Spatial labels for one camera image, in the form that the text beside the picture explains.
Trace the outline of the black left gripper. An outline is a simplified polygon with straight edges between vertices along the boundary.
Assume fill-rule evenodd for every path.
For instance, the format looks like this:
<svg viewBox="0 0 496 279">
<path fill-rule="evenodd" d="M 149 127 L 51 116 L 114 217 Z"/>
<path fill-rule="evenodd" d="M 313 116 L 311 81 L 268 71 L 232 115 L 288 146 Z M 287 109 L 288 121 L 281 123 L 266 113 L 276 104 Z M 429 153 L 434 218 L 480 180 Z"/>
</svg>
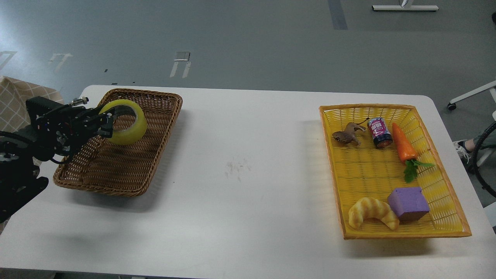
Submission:
<svg viewBox="0 0 496 279">
<path fill-rule="evenodd" d="M 106 123 L 114 115 L 115 109 L 104 109 L 103 107 L 70 109 L 62 121 L 58 135 L 58 149 L 81 150 L 95 136 L 112 138 L 113 125 Z"/>
</svg>

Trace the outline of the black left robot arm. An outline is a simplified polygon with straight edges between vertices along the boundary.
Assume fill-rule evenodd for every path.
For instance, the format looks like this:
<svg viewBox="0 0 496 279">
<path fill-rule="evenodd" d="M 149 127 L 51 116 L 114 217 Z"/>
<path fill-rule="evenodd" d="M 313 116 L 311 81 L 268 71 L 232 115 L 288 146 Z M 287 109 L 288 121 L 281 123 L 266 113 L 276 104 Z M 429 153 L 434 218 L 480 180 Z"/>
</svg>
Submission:
<svg viewBox="0 0 496 279">
<path fill-rule="evenodd" d="M 1 132 L 0 221 L 4 223 L 44 191 L 48 178 L 34 162 L 70 163 L 97 135 L 111 138 L 115 109 L 85 107 L 88 98 L 60 104 L 45 97 L 26 101 L 30 124 L 16 132 Z M 57 161 L 55 155 L 64 157 Z"/>
</svg>

